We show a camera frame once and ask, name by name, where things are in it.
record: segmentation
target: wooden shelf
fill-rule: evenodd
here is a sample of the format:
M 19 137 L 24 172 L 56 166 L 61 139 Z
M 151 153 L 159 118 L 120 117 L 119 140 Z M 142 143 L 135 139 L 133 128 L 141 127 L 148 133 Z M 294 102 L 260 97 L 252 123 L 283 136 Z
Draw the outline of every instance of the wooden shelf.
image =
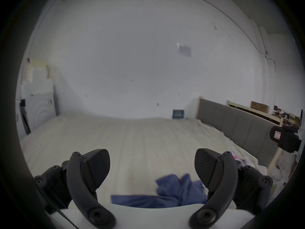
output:
M 230 106 L 230 107 L 233 107 L 233 108 L 236 108 L 236 109 L 240 109 L 240 110 L 248 112 L 250 114 L 259 116 L 259 117 L 261 117 L 265 120 L 271 121 L 272 123 L 277 124 L 279 126 L 282 126 L 282 124 L 283 124 L 283 118 L 279 118 L 279 117 L 276 117 L 274 115 L 267 114 L 267 113 L 264 113 L 262 111 L 252 109 L 252 108 L 240 105 L 240 104 L 232 103 L 229 100 L 227 100 L 227 106 Z

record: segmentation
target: clutter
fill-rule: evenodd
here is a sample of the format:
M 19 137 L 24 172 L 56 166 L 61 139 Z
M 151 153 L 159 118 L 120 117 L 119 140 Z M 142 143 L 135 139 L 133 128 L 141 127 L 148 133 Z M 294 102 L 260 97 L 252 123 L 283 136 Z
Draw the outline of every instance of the clutter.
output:
M 289 125 L 297 130 L 299 129 L 300 117 L 297 117 L 292 113 L 288 113 L 277 106 L 274 106 L 272 115 L 283 118 L 283 125 Z

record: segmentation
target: paper sign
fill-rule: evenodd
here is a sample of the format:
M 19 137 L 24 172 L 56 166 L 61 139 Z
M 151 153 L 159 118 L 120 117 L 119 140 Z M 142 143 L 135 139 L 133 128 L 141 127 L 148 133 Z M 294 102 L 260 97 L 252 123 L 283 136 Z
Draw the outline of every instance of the paper sign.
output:
M 276 139 L 280 139 L 281 138 L 281 133 L 280 132 L 278 132 L 278 131 L 275 131 L 275 133 L 274 133 L 274 138 L 276 138 Z

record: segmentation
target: white appliance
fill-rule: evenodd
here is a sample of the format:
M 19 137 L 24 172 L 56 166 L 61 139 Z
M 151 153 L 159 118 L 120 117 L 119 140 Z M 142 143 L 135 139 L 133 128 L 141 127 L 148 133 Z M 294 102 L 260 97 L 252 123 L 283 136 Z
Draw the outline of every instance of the white appliance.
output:
M 30 131 L 56 117 L 54 93 L 36 94 L 25 98 L 25 112 Z

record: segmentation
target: small black sign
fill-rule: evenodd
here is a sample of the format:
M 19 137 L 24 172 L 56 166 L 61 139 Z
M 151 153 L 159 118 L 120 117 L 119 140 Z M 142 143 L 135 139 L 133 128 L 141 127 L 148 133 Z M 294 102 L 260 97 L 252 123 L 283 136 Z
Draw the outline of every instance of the small black sign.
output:
M 184 119 L 184 110 L 173 109 L 173 119 Z

